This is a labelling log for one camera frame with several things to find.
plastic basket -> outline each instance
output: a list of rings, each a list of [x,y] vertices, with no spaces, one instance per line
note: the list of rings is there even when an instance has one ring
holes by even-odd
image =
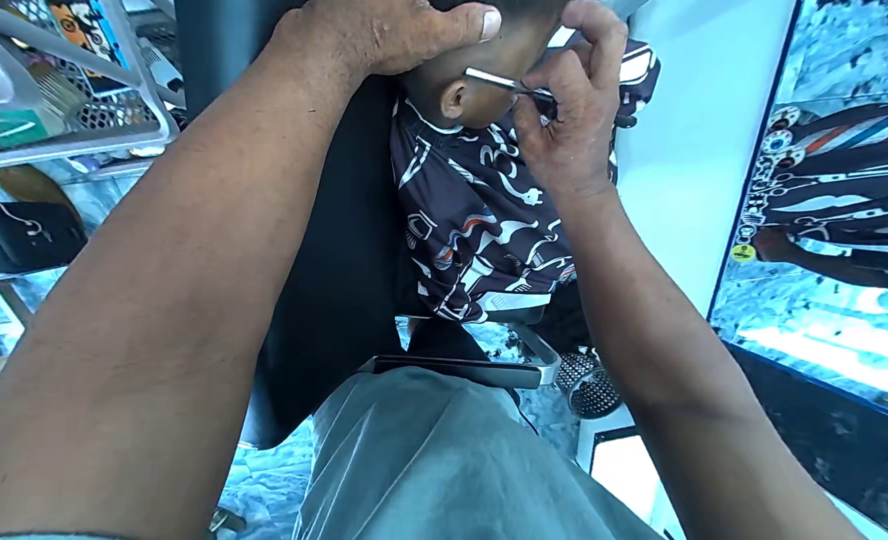
[[[81,107],[77,117],[68,122],[68,132],[26,146],[0,150],[0,166],[133,146],[164,144],[176,137],[177,126],[158,95],[157,85],[141,57],[136,37],[129,26],[120,0],[100,0],[99,4],[118,41],[126,65],[131,67],[130,71],[133,72],[131,74],[133,83],[129,83],[132,89],[109,96],[95,96],[80,65],[66,59],[57,59],[55,65],[57,71],[87,95],[87,103]],[[44,0],[7,0],[6,5],[26,17],[24,20],[10,13],[4,14],[8,18],[16,19],[17,26],[29,21],[34,26],[63,39]],[[46,49],[43,52],[56,54]],[[3,48],[0,49],[0,53],[7,55]],[[90,53],[81,50],[81,54]],[[0,55],[0,87],[9,86],[11,89],[18,89],[21,85],[26,86],[28,81],[25,77],[30,78],[27,71],[14,74],[13,63],[8,61],[8,57]],[[36,91],[36,82],[30,79],[30,83],[34,85],[32,90]],[[8,104],[10,110],[27,107],[27,99],[22,99],[18,92],[12,91],[12,94],[15,97]]]

barber cape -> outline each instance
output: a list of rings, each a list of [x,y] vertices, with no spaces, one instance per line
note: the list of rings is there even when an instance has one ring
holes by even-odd
[[[628,43],[620,115],[651,101],[659,70],[646,43]],[[542,113],[550,122],[556,107]],[[545,306],[575,266],[558,209],[522,159],[512,114],[485,129],[440,129],[402,98],[392,122],[391,160],[425,305],[460,323]],[[611,162],[614,181],[613,143]]]

forearm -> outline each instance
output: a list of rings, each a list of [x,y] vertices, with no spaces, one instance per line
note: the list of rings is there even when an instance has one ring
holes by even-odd
[[[362,78],[319,45],[266,51],[49,295],[0,380],[0,533],[199,534],[184,527],[206,523],[226,474],[206,458],[230,462],[328,143]],[[12,499],[30,503],[11,511]]]
[[[555,202],[594,345],[689,537],[860,537],[781,442],[740,367],[637,236],[616,190]]]
[[[743,373],[641,241],[614,188],[560,196],[594,344],[642,407],[756,410]]]
[[[856,266],[849,256],[820,254],[794,246],[787,254],[786,262],[851,286],[888,289],[888,274]]]

finger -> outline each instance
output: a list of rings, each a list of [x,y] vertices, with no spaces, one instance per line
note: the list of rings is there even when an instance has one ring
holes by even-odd
[[[582,104],[597,93],[587,78],[581,58],[571,49],[552,56],[524,75],[522,82],[530,89],[550,89],[557,102],[557,118],[561,121],[578,117]]]
[[[541,124],[541,113],[529,95],[518,97],[514,104],[514,130],[517,132],[517,144],[524,157],[540,153],[544,141],[544,126]]]
[[[587,41],[580,41],[570,45],[568,48],[577,53],[577,57],[580,58],[580,63],[585,70],[591,65],[591,53],[594,51],[594,47],[592,47],[590,43]]]
[[[497,38],[501,30],[501,12],[486,4],[462,4],[449,11],[429,7],[421,28],[429,38],[434,57],[443,52]]]
[[[610,7],[594,0],[570,2],[564,7],[561,21],[568,28],[580,30],[591,43],[592,53],[585,66],[594,87],[617,88],[628,47],[628,25]]]

